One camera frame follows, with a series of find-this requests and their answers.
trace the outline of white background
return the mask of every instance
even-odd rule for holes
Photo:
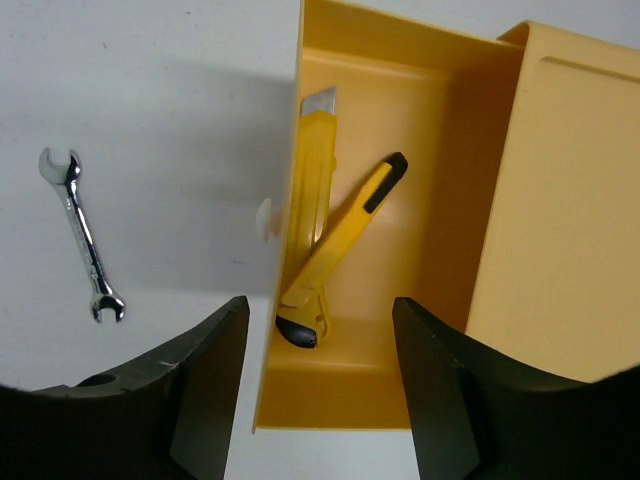
[[[363,0],[496,37],[523,19],[638,48],[637,0]],[[296,0],[0,3],[0,382],[75,384],[248,294],[251,326],[227,478],[417,478],[408,432],[250,432],[293,111]],[[89,315],[70,227],[37,161],[75,148],[106,269],[128,312]],[[206,476],[206,460],[190,467]]]

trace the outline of metal blade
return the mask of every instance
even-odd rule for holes
[[[301,115],[309,115],[310,113],[317,112],[319,110],[331,113],[336,113],[336,87],[329,87],[321,92],[309,95],[302,101]]]

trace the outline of open-end wrench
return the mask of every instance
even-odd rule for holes
[[[40,155],[40,174],[53,185],[67,212],[73,235],[78,242],[82,260],[84,260],[84,265],[93,287],[93,296],[91,298],[91,314],[93,318],[97,322],[101,322],[101,310],[110,308],[115,312],[116,321],[119,322],[124,318],[124,300],[111,287],[107,279],[95,241],[89,230],[87,217],[82,208],[78,192],[78,181],[82,174],[80,157],[74,150],[69,151],[69,156],[71,157],[69,165],[56,165],[51,161],[51,149],[45,148]]]

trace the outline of chrome wrench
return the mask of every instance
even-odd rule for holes
[[[56,165],[51,161],[51,149],[45,148],[40,155],[38,165],[40,174],[53,185],[67,212],[67,218],[71,223],[71,229],[76,237],[93,288],[91,298],[93,318],[98,323],[102,322],[101,310],[110,308],[115,312],[116,322],[119,322],[124,318],[125,303],[107,279],[95,241],[89,230],[87,217],[82,208],[78,192],[78,181],[82,174],[80,157],[74,150],[69,151],[69,156],[71,157],[69,165]]]

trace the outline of yellow utility knife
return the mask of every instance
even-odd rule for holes
[[[331,177],[336,168],[336,87],[310,95],[302,102],[293,174],[291,214],[285,247],[282,285],[308,260],[322,236],[329,213]],[[329,334],[331,319],[324,287],[310,292],[297,307],[280,305],[276,326],[292,344],[313,348]]]
[[[407,160],[399,152],[378,165],[342,218],[323,235],[311,257],[291,279],[280,298],[280,308],[304,308],[311,301],[404,176],[407,167]]]

